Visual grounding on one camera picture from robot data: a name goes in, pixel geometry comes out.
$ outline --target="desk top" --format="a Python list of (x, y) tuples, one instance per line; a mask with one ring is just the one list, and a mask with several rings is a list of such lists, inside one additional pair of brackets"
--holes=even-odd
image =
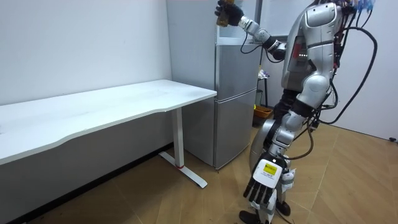
[(0, 165), (84, 134), (216, 94), (204, 88), (157, 80), (0, 106)]

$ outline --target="wire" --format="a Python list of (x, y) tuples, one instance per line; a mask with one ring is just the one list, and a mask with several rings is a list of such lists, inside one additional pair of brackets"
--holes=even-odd
[(268, 59), (268, 61), (269, 61), (270, 63), (279, 63), (279, 62), (285, 60), (285, 59), (281, 59), (281, 60), (279, 60), (279, 61), (273, 61), (273, 60), (271, 60), (271, 59), (269, 58), (269, 56), (268, 56), (268, 51), (266, 51), (266, 56), (267, 56), (267, 59)]
[(343, 45), (341, 46), (341, 52), (340, 52), (339, 61), (340, 61), (340, 59), (341, 59), (341, 56), (343, 55), (343, 52), (344, 52), (344, 49), (345, 49), (346, 43), (347, 43), (348, 31), (349, 31), (349, 29), (347, 29), (347, 28), (350, 28), (351, 25), (353, 24), (354, 19), (355, 19), (355, 15), (356, 15), (356, 12), (355, 12), (355, 14), (352, 16), (351, 20), (349, 21), (348, 26), (340, 31), (340, 32), (343, 32), (344, 30), (346, 30), (346, 33), (345, 33), (345, 36), (344, 36)]
[(359, 12), (358, 18), (356, 18), (355, 26), (358, 27), (359, 18), (361, 17), (362, 11)]
[(296, 224), (294, 222), (294, 220), (292, 219), (293, 223), (289, 222), (282, 214), (280, 214), (280, 212), (278, 211), (278, 209), (276, 210), (276, 212), (278, 213), (279, 217), (281, 217), (281, 219), (283, 219), (285, 222), (287, 222), (288, 224)]
[(333, 98), (334, 98), (333, 102), (334, 102), (334, 104), (332, 106), (328, 106), (326, 108), (321, 108), (320, 110), (330, 110), (330, 109), (333, 109), (333, 108), (337, 107), (338, 94), (337, 94), (337, 90), (336, 90), (335, 84), (333, 83), (333, 80), (330, 80), (330, 86), (331, 86), (331, 89), (333, 90)]
[(363, 27), (366, 25), (366, 23), (368, 23), (368, 20), (369, 20), (369, 18), (371, 17), (372, 12), (373, 12), (373, 10), (371, 10), (371, 12), (370, 12), (369, 15), (368, 15), (368, 18), (366, 19), (365, 23), (361, 26), (361, 28), (363, 28)]
[(308, 131), (308, 135), (310, 136), (310, 149), (306, 152), (306, 153), (304, 153), (304, 154), (302, 154), (302, 155), (300, 155), (300, 156), (295, 156), (295, 157), (285, 157), (285, 156), (283, 156), (282, 154), (279, 154), (279, 156), (281, 157), (281, 158), (283, 158), (283, 159), (286, 159), (286, 160), (296, 160), (296, 159), (301, 159), (301, 158), (304, 158), (304, 157), (306, 157), (307, 155), (309, 155), (311, 152), (312, 152), (312, 149), (313, 149), (313, 137), (312, 137), (312, 133), (311, 133), (311, 127), (310, 127), (310, 124), (309, 124), (309, 122), (307, 122), (307, 131)]
[(247, 39), (248, 39), (248, 33), (246, 33), (246, 37), (244, 38), (243, 44), (242, 44), (242, 46), (241, 46), (241, 52), (242, 52), (242, 54), (250, 54), (251, 52), (255, 51), (257, 48), (262, 47), (261, 45), (258, 45), (257, 47), (255, 47), (255, 48), (254, 48), (253, 50), (251, 50), (251, 51), (243, 52), (243, 46), (244, 46), (244, 43), (246, 43), (246, 40), (247, 40)]
[(347, 104), (345, 104), (345, 106), (343, 107), (343, 109), (340, 111), (340, 113), (337, 115), (336, 119), (330, 122), (326, 122), (326, 121), (322, 121), (319, 119), (319, 121), (323, 124), (334, 124), (335, 122), (337, 122), (341, 115), (346, 111), (346, 109), (348, 108), (348, 106), (351, 104), (351, 102), (355, 99), (356, 95), (361, 91), (363, 85), (366, 82), (366, 79), (368, 78), (372, 67), (373, 67), (373, 63), (374, 63), (374, 59), (376, 58), (376, 54), (377, 54), (377, 40), (373, 37), (373, 35), (367, 31), (366, 29), (360, 28), (360, 27), (347, 27), (344, 28), (344, 30), (350, 30), (350, 29), (354, 29), (354, 30), (359, 30), (361, 32), (364, 32), (372, 41), (373, 41), (373, 54), (372, 54), (372, 59), (369, 63), (368, 69), (366, 70), (365, 76), (362, 79), (361, 84), (359, 84), (359, 87), (356, 89), (355, 93), (352, 95), (352, 97), (348, 100)]

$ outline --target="refrigerator door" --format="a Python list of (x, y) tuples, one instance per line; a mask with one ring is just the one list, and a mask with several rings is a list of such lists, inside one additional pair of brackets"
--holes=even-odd
[[(245, 45), (244, 51), (257, 45)], [(241, 95), (257, 87), (261, 48), (242, 54), (240, 45), (216, 46), (217, 101)]]
[(239, 97), (216, 102), (215, 167), (235, 158), (250, 142), (256, 90)]

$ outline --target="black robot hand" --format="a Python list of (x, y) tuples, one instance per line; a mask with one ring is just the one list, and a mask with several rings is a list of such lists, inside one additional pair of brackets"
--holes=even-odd
[(237, 5), (227, 3), (224, 0), (219, 0), (217, 4), (218, 6), (216, 7), (216, 11), (214, 12), (216, 16), (220, 16), (221, 12), (224, 11), (229, 17), (228, 24), (231, 26), (237, 26), (242, 16), (244, 15), (242, 9)]

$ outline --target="yellow sticker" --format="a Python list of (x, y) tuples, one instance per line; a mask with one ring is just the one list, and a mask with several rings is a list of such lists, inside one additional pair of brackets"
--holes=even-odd
[(270, 175), (275, 175), (276, 170), (277, 168), (270, 164), (266, 164), (266, 166), (264, 167), (264, 171), (266, 171)]

